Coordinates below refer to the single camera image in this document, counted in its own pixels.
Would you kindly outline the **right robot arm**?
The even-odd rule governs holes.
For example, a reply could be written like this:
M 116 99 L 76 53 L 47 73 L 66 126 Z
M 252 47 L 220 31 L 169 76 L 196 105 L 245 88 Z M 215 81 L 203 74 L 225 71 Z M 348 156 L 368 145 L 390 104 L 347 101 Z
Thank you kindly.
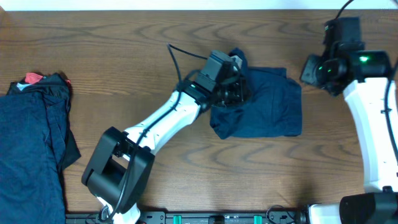
M 366 50 L 357 17 L 325 23 L 325 51 L 309 55 L 301 81 L 342 94 L 356 126 L 364 193 L 307 207 L 299 223 L 397 223 L 397 67 L 382 50 Z

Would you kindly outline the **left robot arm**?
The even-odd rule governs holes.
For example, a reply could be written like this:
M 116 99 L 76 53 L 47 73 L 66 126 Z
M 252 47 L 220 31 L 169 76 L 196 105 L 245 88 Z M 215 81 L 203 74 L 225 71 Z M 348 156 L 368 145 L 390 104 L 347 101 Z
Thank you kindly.
M 170 98 L 145 120 L 101 135 L 81 178 L 103 205 L 100 223 L 136 223 L 137 201 L 160 149 L 212 106 L 235 106 L 249 98 L 242 56 L 214 50 L 205 60 L 203 68 L 179 76 Z

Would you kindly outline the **navy blue shorts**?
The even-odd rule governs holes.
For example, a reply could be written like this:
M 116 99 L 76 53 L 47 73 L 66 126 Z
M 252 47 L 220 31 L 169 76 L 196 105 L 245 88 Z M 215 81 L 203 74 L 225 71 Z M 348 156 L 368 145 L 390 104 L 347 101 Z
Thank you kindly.
M 242 72 L 252 95 L 243 105 L 211 108 L 210 126 L 220 139 L 295 137 L 302 134 L 302 89 L 283 67 L 250 67 L 244 52 Z

